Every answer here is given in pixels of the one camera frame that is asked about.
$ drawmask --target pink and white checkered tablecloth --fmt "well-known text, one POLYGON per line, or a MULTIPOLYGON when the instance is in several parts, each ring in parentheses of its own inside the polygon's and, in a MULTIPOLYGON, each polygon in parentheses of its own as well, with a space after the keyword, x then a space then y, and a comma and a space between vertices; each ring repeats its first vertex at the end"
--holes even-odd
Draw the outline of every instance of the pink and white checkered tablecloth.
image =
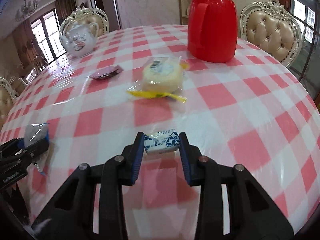
MULTIPOLYGON (((312 99, 289 70, 247 41, 238 40, 226 64, 196 59, 186 44, 184 25, 115 31, 101 36, 90 55, 51 64, 26 88, 0 141, 23 137, 27 124, 49 123, 47 176, 31 165, 19 184, 31 220, 80 163, 102 164, 121 154, 138 131, 176 129, 218 163, 244 164, 294 231, 303 226, 320 196, 320 115, 312 99), (185 104, 126 93, 151 56, 167 55, 191 66, 185 104), (110 80, 88 78, 113 64, 124 71, 110 80)), ((198 201, 199 188, 188 187, 177 154, 145 156, 136 184, 124 188, 129 238, 193 239, 198 201)))

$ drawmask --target chandelier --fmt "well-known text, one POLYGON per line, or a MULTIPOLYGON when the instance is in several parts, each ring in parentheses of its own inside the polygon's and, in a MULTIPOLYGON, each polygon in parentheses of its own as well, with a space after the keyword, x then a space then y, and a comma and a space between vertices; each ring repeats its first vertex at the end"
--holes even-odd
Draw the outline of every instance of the chandelier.
POLYGON ((27 4, 27 0, 24 0, 24 5, 21 6, 22 15, 21 15, 20 11, 18 10, 17 14, 16 14, 16 17, 15 17, 15 20, 17 22, 20 22, 20 21, 24 20, 25 17, 30 16, 31 14, 33 14, 36 11, 37 7, 38 7, 38 1, 37 0, 33 0, 32 4, 31 4, 31 1, 29 1, 28 4, 27 4))

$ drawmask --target red thermos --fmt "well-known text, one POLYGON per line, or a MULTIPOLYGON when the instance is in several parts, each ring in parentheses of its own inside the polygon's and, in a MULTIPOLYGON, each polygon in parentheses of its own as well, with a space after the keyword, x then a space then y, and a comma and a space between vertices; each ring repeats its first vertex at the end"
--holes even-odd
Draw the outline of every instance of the red thermos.
POLYGON ((224 63, 236 52, 236 7, 232 0, 192 0, 188 50, 199 59, 224 63))

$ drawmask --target tufted chair back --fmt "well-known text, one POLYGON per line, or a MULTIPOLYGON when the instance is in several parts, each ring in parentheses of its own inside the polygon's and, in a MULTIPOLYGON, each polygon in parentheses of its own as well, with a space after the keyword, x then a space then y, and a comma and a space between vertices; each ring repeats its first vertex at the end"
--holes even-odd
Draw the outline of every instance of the tufted chair back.
MULTIPOLYGON (((78 24, 97 23, 99 25, 98 37, 109 32, 108 17, 104 11, 98 8, 77 8, 62 22, 59 28, 59 35, 67 35, 68 31, 75 25, 74 22, 78 22, 78 24)), ((97 31, 95 27, 90 25, 89 28, 92 34, 95 35, 97 31)))
POLYGON ((294 17, 275 2, 254 2, 241 14, 241 38, 269 53, 285 67, 302 47, 302 33, 294 17))
POLYGON ((16 99, 17 97, 9 82, 0 77, 0 129, 4 125, 16 99))

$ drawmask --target curtain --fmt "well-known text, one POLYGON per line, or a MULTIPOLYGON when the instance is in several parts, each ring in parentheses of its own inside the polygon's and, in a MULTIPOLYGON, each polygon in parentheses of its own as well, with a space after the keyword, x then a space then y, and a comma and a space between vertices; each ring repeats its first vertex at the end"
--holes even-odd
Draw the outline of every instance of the curtain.
POLYGON ((29 19, 21 23, 12 32, 14 44, 16 45, 18 56, 23 63, 24 68, 30 64, 48 65, 44 53, 42 52, 35 35, 32 32, 29 19))
POLYGON ((64 21, 72 11, 76 10, 75 0, 56 0, 55 1, 59 24, 64 21))

